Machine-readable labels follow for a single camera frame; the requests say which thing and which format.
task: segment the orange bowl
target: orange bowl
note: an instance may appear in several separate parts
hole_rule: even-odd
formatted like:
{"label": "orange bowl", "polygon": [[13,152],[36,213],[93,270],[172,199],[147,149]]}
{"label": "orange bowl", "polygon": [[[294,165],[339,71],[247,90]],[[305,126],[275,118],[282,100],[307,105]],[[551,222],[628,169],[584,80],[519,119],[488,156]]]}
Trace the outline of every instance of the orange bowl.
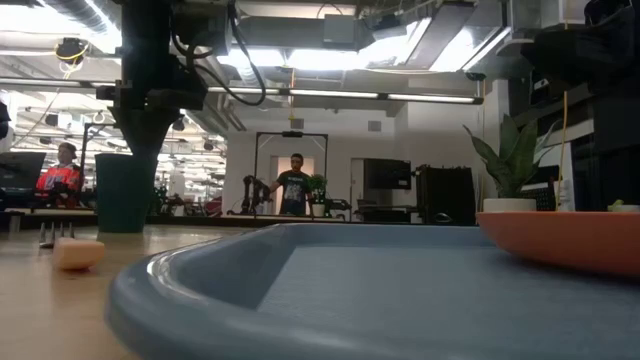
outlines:
{"label": "orange bowl", "polygon": [[501,249],[574,269],[640,276],[640,213],[478,213]]}

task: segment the metal pole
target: metal pole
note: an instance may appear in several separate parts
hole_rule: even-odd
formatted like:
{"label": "metal pole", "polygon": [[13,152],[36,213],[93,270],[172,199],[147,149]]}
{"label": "metal pole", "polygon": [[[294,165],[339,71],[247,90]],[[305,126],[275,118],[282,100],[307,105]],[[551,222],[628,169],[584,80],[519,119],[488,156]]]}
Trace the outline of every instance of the metal pole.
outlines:
{"label": "metal pole", "polygon": [[324,135],[324,143],[325,143],[325,146],[324,146],[324,178],[326,179],[327,178],[327,167],[328,167],[327,158],[328,158],[328,155],[329,155],[329,135]]}
{"label": "metal pole", "polygon": [[84,186],[84,163],[87,157],[87,143],[89,142],[89,128],[92,123],[84,124],[84,133],[82,134],[82,154],[80,154],[80,185],[78,186],[78,192],[82,191]]}
{"label": "metal pole", "polygon": [[[257,179],[258,178],[258,141],[260,141],[260,136],[262,136],[263,133],[261,132],[257,132],[256,133],[256,151],[254,153],[254,158],[253,158],[253,178]],[[257,219],[258,218],[258,214],[254,211],[253,212],[253,218]]]}

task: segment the red shirt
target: red shirt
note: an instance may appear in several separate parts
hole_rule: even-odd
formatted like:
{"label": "red shirt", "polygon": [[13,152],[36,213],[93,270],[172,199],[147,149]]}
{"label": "red shirt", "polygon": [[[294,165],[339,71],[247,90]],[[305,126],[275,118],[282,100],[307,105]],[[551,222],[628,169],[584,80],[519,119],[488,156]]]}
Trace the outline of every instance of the red shirt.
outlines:
{"label": "red shirt", "polygon": [[67,184],[69,190],[78,190],[80,185],[80,168],[73,165],[57,165],[40,176],[36,189],[39,191],[49,191],[53,189],[55,183]]}

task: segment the computer screen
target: computer screen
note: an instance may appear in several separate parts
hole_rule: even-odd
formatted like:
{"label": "computer screen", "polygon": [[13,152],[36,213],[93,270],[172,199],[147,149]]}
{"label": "computer screen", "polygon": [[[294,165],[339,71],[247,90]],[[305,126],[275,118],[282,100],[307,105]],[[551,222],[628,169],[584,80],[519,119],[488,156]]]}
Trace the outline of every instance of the computer screen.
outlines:
{"label": "computer screen", "polygon": [[380,190],[411,190],[411,162],[364,159],[365,187]]}

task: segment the green leaves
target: green leaves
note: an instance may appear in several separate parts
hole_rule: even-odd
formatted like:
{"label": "green leaves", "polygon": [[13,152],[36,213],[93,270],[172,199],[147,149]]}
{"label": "green leaves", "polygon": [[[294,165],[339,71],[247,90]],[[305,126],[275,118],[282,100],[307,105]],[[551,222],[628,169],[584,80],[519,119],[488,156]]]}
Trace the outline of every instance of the green leaves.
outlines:
{"label": "green leaves", "polygon": [[549,138],[551,137],[551,133],[553,133],[553,130],[555,129],[556,125],[560,124],[560,120],[554,122],[553,124],[551,124],[551,127],[549,128],[549,131],[547,131],[547,134],[540,140],[538,140],[536,142],[536,154],[539,153],[540,151],[542,151],[542,149],[544,149],[544,147],[547,145],[547,142],[549,141]]}
{"label": "green leaves", "polygon": [[307,179],[307,185],[309,186],[309,190],[311,191],[313,190],[324,191],[327,188],[327,179],[320,174],[311,175]]}
{"label": "green leaves", "polygon": [[500,124],[500,158],[506,159],[511,155],[513,148],[518,142],[518,127],[511,116],[504,114],[502,123]]}
{"label": "green leaves", "polygon": [[496,181],[498,195],[501,198],[519,197],[522,186],[538,172],[540,156],[536,154],[544,148],[556,124],[557,122],[538,140],[537,121],[529,122],[518,132],[513,119],[505,115],[500,124],[499,156],[487,143],[473,136],[469,128],[464,126],[471,137],[473,147],[484,160],[487,172]]}
{"label": "green leaves", "polygon": [[496,186],[498,187],[498,193],[500,197],[514,197],[517,194],[517,189],[514,188],[513,174],[509,170],[507,164],[496,155],[495,151],[487,143],[481,139],[473,136],[471,130],[465,125],[462,125],[471,137],[471,142],[476,152],[484,160],[487,167],[487,172],[491,177],[496,180]]}
{"label": "green leaves", "polygon": [[507,166],[513,174],[514,182],[524,181],[531,174],[537,139],[538,122],[531,121],[522,129],[513,151],[506,160]]}

